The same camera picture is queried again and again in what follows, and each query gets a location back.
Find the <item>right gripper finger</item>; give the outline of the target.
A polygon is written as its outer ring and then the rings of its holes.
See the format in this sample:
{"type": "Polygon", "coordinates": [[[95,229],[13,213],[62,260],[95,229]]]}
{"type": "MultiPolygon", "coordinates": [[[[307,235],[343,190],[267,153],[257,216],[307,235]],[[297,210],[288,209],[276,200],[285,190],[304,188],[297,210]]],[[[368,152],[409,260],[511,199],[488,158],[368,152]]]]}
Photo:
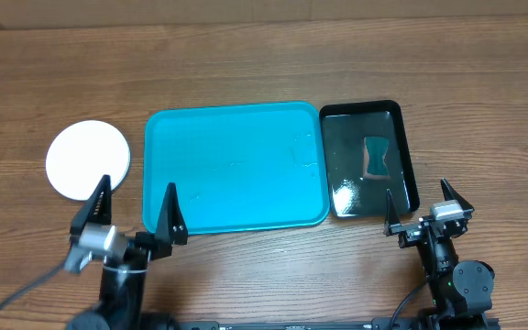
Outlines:
{"type": "Polygon", "coordinates": [[[386,190],[386,215],[384,222],[383,234],[387,237],[395,235],[399,232],[399,228],[402,223],[398,212],[396,210],[395,203],[393,201],[392,193],[390,189],[386,190]]]}
{"type": "Polygon", "coordinates": [[[442,193],[446,201],[456,200],[465,214],[471,214],[475,211],[474,206],[463,198],[448,182],[446,178],[440,180],[442,193]]]}

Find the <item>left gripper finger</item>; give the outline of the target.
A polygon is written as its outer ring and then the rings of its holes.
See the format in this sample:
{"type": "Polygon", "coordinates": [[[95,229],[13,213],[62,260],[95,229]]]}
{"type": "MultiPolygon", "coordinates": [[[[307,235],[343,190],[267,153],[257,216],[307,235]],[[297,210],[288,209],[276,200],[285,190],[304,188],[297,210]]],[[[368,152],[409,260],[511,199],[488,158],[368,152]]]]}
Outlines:
{"type": "Polygon", "coordinates": [[[89,223],[109,226],[112,219],[111,178],[103,175],[92,195],[71,221],[70,234],[80,235],[89,223]]]}
{"type": "Polygon", "coordinates": [[[176,184],[170,182],[159,211],[154,237],[161,244],[183,246],[187,244],[188,235],[188,228],[179,205],[176,184]]]}

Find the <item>white plate with stain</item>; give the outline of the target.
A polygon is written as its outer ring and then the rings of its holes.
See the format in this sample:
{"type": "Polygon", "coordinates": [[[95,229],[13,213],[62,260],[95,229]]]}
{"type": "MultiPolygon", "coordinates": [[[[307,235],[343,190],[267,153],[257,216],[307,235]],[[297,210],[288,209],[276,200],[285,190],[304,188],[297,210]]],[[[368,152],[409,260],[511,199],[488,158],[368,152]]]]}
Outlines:
{"type": "Polygon", "coordinates": [[[85,201],[104,175],[114,190],[127,176],[131,151],[125,136],[114,126],[86,120],[62,130],[45,159],[51,186],[62,196],[85,201]]]}

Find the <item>green scrub sponge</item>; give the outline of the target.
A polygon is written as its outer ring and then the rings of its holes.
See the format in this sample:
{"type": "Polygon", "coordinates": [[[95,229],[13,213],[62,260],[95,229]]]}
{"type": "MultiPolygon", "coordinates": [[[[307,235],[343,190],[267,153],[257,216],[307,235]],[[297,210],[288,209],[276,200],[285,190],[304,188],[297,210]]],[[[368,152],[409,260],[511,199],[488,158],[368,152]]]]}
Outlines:
{"type": "Polygon", "coordinates": [[[385,137],[365,137],[363,152],[363,177],[387,180],[390,177],[385,159],[390,142],[385,137]]]}

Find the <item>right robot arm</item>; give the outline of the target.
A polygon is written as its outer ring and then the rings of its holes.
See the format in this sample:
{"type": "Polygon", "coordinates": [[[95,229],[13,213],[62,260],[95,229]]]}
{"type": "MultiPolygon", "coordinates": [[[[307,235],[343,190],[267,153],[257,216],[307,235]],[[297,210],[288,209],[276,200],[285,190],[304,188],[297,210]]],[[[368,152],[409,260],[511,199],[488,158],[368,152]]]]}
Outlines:
{"type": "Polygon", "coordinates": [[[489,318],[495,272],[479,260],[461,261],[453,239],[468,231],[475,208],[451,184],[440,181],[444,200],[417,223],[404,225],[396,211],[392,194],[386,193],[384,235],[396,236],[400,248],[417,248],[425,275],[399,303],[388,321],[388,329],[499,329],[500,321],[489,318]],[[402,318],[405,305],[427,287],[434,306],[422,309],[414,318],[402,318]]]}

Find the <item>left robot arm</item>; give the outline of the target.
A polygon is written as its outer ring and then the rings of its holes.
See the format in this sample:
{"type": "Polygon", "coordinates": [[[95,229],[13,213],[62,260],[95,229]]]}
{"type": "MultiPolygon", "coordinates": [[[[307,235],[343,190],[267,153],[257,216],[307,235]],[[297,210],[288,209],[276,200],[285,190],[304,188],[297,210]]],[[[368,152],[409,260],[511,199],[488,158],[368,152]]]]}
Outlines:
{"type": "Polygon", "coordinates": [[[71,220],[70,249],[63,268],[81,272],[100,260],[103,272],[99,301],[77,314],[68,329],[166,329],[181,326],[166,313],[144,313],[142,303],[149,263],[171,255],[172,247],[184,246],[188,228],[182,216],[176,185],[164,193],[154,232],[127,236],[111,224],[111,178],[102,176],[91,196],[71,220]]]}

